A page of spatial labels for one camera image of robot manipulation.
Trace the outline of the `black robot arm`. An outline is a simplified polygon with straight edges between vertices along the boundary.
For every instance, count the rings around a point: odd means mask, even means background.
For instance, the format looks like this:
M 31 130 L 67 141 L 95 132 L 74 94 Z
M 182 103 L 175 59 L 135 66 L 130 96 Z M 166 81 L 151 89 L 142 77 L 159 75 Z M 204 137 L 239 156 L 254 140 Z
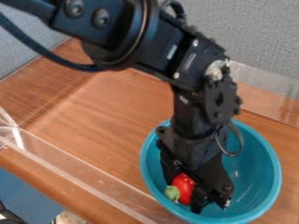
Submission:
M 215 203 L 227 208 L 235 186 L 222 159 L 231 119 L 240 112 L 238 84 L 230 74 L 230 57 L 215 40 L 187 23 L 179 0 L 0 0 L 36 16 L 46 25 L 79 39 L 91 62 L 80 64 L 52 53 L 0 13 L 0 26 L 55 63 L 84 72 L 134 69 L 167 82 L 174 114 L 160 126 L 158 147 L 164 179 L 187 174 L 195 183 L 176 199 L 195 213 Z

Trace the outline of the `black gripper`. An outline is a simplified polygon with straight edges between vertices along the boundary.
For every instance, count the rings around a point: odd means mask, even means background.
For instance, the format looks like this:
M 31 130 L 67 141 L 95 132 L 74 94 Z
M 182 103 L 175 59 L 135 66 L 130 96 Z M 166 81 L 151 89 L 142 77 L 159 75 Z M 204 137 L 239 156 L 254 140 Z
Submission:
M 160 163 L 167 185 L 184 172 L 195 182 L 191 194 L 191 211 L 199 214 L 203 208 L 215 203 L 226 209 L 232 201 L 235 186 L 224 169 L 224 152 L 228 129 L 222 128 L 203 139 L 180 137 L 171 128 L 156 129 L 156 146 L 160 150 Z

